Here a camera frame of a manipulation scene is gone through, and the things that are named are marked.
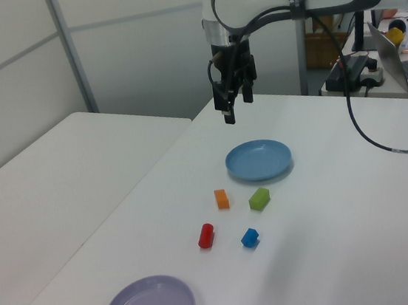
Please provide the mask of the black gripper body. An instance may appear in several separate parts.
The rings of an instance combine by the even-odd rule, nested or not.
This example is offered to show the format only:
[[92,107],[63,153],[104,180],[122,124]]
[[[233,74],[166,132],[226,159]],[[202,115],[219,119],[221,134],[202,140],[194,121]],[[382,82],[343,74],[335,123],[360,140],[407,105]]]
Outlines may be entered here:
[[212,56],[221,52],[214,66],[220,71],[223,83],[227,83],[228,80],[231,82],[255,80],[253,56],[248,39],[241,41],[238,45],[211,45],[211,52]]

